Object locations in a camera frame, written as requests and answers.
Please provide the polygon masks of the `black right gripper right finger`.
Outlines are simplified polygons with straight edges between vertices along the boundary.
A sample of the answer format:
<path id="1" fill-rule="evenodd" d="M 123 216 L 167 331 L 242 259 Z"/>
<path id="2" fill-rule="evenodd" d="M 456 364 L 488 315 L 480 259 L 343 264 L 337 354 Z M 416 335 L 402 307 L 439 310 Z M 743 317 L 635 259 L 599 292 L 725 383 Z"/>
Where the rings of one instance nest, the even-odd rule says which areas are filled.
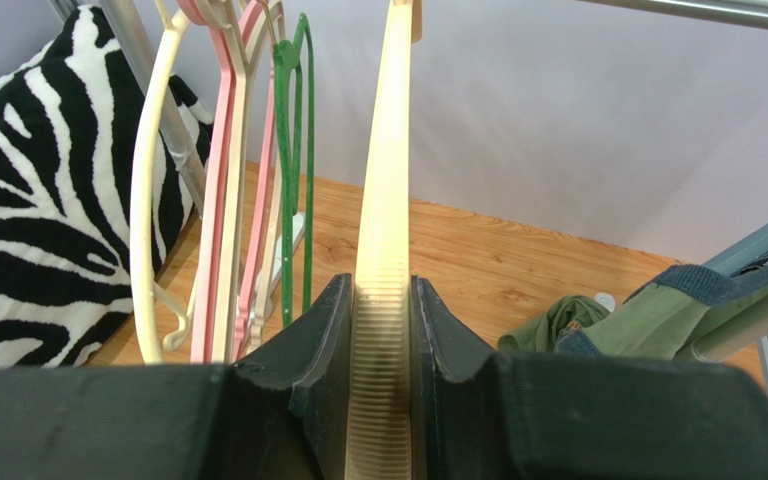
<path id="1" fill-rule="evenodd" d="M 416 479 L 768 479 L 768 398 L 728 365 L 500 352 L 410 283 Z"/>

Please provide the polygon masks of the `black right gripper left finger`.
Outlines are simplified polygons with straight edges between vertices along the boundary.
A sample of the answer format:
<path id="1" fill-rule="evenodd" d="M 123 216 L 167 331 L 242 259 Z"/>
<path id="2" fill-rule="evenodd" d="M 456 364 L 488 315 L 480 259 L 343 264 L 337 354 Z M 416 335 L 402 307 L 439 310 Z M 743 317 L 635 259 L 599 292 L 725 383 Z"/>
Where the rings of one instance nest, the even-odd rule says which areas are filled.
<path id="1" fill-rule="evenodd" d="M 232 365 L 0 370 L 0 479 L 340 479 L 352 279 Z"/>

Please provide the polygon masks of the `wooden hanger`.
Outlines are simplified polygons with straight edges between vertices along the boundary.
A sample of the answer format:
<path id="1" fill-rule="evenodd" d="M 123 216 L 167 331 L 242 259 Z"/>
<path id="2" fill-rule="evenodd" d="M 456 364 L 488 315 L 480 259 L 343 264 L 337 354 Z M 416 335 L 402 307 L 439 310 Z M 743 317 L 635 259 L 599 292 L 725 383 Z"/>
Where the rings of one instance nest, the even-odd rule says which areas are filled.
<path id="1" fill-rule="evenodd" d="M 411 47 L 422 4 L 387 12 L 361 210 L 351 316 L 345 478 L 409 479 Z"/>

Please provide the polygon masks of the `cream white hanger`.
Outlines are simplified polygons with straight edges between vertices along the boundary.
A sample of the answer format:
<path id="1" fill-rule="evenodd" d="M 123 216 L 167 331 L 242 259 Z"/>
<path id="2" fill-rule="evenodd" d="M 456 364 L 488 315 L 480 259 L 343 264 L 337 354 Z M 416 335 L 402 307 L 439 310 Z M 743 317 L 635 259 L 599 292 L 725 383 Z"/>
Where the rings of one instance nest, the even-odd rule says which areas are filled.
<path id="1" fill-rule="evenodd" d="M 135 329 L 143 361 L 164 362 L 164 353 L 178 348 L 191 331 L 191 314 L 162 287 L 153 269 L 153 171 L 160 138 L 168 142 L 175 173 L 193 197 L 195 209 L 203 209 L 205 195 L 204 167 L 195 154 L 194 143 L 169 93 L 169 80 L 183 35 L 190 24 L 182 11 L 171 14 L 164 1 L 155 3 L 163 33 L 157 50 L 148 49 L 153 60 L 144 65 L 150 69 L 144 106 L 139 119 L 133 151 L 132 197 L 130 202 L 130 274 L 134 305 Z M 178 327 L 161 339 L 156 326 L 155 303 L 165 304 L 177 317 Z"/>

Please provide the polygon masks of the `olive green tank top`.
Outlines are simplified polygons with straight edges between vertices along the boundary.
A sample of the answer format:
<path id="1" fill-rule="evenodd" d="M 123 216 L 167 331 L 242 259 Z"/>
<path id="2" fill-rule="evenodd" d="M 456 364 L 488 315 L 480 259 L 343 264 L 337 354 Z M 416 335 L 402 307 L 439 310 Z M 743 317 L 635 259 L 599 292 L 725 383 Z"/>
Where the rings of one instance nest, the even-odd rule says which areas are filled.
<path id="1" fill-rule="evenodd" d="M 674 359 L 768 297 L 768 252 L 733 276 L 673 265 L 615 310 L 568 295 L 497 341 L 502 351 Z"/>

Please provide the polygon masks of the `green hanger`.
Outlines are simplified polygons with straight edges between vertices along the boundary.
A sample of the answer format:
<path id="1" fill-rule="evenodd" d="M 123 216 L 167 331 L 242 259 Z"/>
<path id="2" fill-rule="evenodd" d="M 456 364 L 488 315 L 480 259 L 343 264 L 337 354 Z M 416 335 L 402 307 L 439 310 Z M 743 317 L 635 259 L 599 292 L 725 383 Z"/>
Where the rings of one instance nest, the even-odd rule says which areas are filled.
<path id="1" fill-rule="evenodd" d="M 281 326 L 291 325 L 293 314 L 294 225 L 300 202 L 303 212 L 302 308 L 312 303 L 313 209 L 315 192 L 316 75 L 312 31 L 302 13 L 290 39 L 280 38 L 281 19 L 272 9 L 276 1 L 262 3 L 272 44 L 274 106 L 278 165 L 275 169 L 277 193 L 277 235 L 272 242 L 279 260 Z"/>

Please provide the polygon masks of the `blue grey hanger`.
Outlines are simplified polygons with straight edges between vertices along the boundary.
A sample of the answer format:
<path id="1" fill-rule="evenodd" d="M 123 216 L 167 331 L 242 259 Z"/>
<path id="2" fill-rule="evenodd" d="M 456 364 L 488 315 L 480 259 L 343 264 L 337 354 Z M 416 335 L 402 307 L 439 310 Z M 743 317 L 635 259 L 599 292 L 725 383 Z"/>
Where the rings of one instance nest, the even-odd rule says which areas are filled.
<path id="1" fill-rule="evenodd" d="M 722 275 L 735 276 L 768 254 L 768 223 L 703 264 Z"/>

